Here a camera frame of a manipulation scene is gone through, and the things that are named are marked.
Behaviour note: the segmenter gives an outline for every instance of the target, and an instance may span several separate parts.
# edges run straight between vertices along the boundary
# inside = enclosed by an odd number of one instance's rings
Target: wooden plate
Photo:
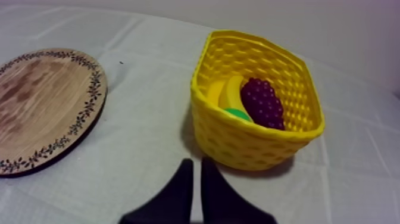
[[[49,163],[73,145],[105,101],[98,62],[72,49],[21,55],[0,67],[0,176]]]

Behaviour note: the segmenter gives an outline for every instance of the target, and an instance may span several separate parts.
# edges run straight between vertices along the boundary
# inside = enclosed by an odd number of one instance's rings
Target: floral border pattern
[[[43,56],[69,58],[71,62],[75,62],[78,65],[86,67],[89,71],[91,71],[92,74],[90,76],[90,85],[87,91],[90,100],[85,102],[84,109],[78,113],[75,124],[71,125],[69,127],[69,131],[61,138],[56,139],[54,143],[44,146],[40,150],[36,150],[33,155],[27,158],[27,160],[24,160],[22,157],[13,161],[10,161],[9,159],[0,160],[0,171],[3,172],[3,174],[0,175],[12,174],[13,172],[20,170],[21,168],[35,168],[39,160],[48,158],[50,155],[53,154],[55,150],[65,148],[66,143],[71,141],[69,136],[78,135],[79,130],[83,129],[83,123],[95,111],[94,106],[97,103],[98,97],[102,95],[99,91],[99,88],[101,86],[100,78],[102,76],[102,73],[96,70],[96,68],[98,67],[97,63],[90,62],[85,57],[76,55],[74,51],[39,51],[35,53],[21,55],[10,61],[9,63],[4,64],[3,67],[0,68],[0,76],[16,63],[19,63],[21,61],[28,61],[32,58],[40,58]]]

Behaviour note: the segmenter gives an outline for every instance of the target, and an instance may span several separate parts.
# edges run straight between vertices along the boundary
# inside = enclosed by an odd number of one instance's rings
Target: yellow basket
[[[216,79],[240,74],[267,80],[283,104],[286,130],[239,119],[206,99]],[[322,134],[325,122],[305,63],[287,50],[232,30],[212,32],[191,83],[195,136],[214,160],[241,170],[265,170]]]

